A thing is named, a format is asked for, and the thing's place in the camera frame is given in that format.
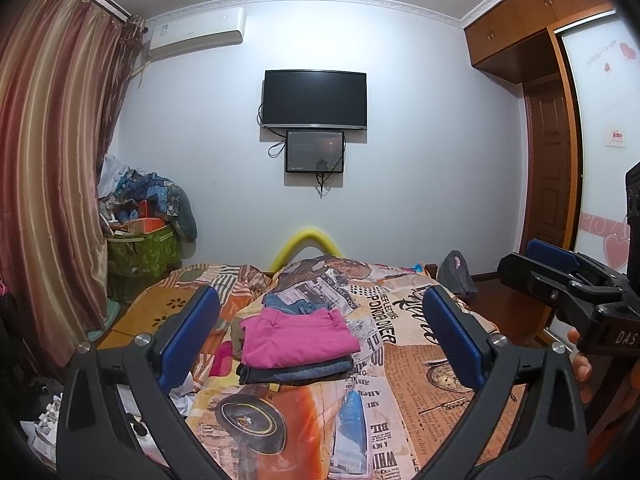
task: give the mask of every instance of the black tv screen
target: black tv screen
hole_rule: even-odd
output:
[[[267,70],[266,128],[367,128],[367,75],[327,70]]]

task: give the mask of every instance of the hand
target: hand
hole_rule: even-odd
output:
[[[567,339],[569,340],[569,343],[573,343],[575,345],[578,342],[578,339],[580,339],[580,333],[575,328],[572,328],[569,330]],[[591,363],[585,355],[579,353],[571,364],[574,368],[575,378],[578,381],[580,398],[582,399],[582,402],[586,404],[593,399],[592,389],[587,384],[583,384],[591,377]]]
[[[569,342],[576,344],[580,338],[580,333],[572,328],[568,333]],[[572,362],[574,368],[575,378],[578,381],[578,387],[580,388],[580,397],[583,403],[590,402],[593,399],[593,390],[588,384],[584,384],[591,377],[591,363],[587,357],[579,353]],[[638,360],[631,370],[631,391],[626,396],[624,402],[620,406],[620,415],[628,412],[638,400],[640,395],[640,360]]]

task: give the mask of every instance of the folded clothes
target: folded clothes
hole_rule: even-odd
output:
[[[318,381],[336,381],[345,379],[353,371],[353,359],[350,356],[331,359],[313,365],[290,366],[263,370],[243,364],[238,365],[236,373],[240,384],[276,383],[287,386],[306,386]]]
[[[233,318],[231,320],[231,329],[229,330],[233,356],[238,360],[242,359],[242,346],[244,345],[244,330],[242,330],[240,323],[242,323],[241,318]]]
[[[321,308],[292,316],[270,307],[240,323],[244,329],[242,364],[285,368],[319,363],[360,351],[338,310]]]
[[[265,294],[262,304],[284,312],[285,314],[313,314],[319,308],[328,308],[327,303],[311,303],[307,300],[297,300],[293,304],[287,304],[272,292]]]

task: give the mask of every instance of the blue jeans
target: blue jeans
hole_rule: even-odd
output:
[[[321,308],[328,308],[328,305],[326,303],[314,304],[310,303],[307,300],[297,300],[295,303],[289,305],[272,292],[264,295],[264,298],[262,298],[262,304],[264,306],[275,308],[281,312],[284,312],[285,314],[295,315],[313,314],[316,310],[319,310]]]
[[[277,383],[289,386],[304,386],[317,381],[343,379],[353,371],[351,356],[338,357],[312,365],[290,366],[287,368],[252,368],[239,365],[236,373],[240,384]]]

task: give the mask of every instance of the television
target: television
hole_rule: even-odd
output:
[[[367,74],[329,70],[267,70],[265,128],[367,129]]]
[[[344,132],[288,130],[286,140],[287,173],[344,171]]]

